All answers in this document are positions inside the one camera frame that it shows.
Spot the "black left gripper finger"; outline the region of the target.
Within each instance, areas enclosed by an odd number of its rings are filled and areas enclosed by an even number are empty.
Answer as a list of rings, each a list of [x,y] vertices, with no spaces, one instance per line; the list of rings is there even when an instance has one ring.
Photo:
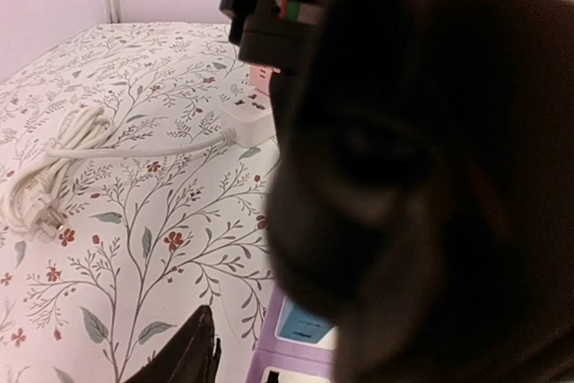
[[[160,352],[127,383],[214,383],[222,356],[212,309],[199,306]]]

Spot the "purple power strip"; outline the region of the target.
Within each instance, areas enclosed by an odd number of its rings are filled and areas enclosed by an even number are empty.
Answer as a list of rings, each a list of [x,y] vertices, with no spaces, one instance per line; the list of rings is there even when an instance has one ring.
[[[335,348],[323,350],[288,343],[275,337],[275,325],[284,297],[287,296],[278,287],[274,287],[246,382],[332,382],[332,359]]]

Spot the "blue plug adapter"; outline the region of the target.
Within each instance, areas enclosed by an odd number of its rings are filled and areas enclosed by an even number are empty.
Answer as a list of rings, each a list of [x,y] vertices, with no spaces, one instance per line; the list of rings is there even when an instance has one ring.
[[[336,328],[284,297],[274,335],[292,344],[301,344],[323,350],[333,350],[337,337]]]

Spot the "white power strip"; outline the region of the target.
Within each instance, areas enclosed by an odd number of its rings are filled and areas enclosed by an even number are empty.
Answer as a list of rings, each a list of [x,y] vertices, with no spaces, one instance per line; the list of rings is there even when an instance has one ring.
[[[256,147],[275,134],[270,98],[255,91],[221,104],[220,120],[232,129],[234,142],[243,148]]]

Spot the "light pink cube socket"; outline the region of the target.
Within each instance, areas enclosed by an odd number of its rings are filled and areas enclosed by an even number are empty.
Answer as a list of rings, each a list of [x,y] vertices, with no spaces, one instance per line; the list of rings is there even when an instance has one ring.
[[[248,81],[257,91],[269,95],[272,76],[274,73],[280,72],[280,69],[268,66],[251,65],[248,72]]]

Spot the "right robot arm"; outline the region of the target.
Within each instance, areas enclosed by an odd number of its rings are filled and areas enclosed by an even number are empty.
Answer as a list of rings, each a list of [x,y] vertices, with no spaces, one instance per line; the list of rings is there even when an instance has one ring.
[[[573,379],[573,0],[321,0],[266,201],[337,382]]]

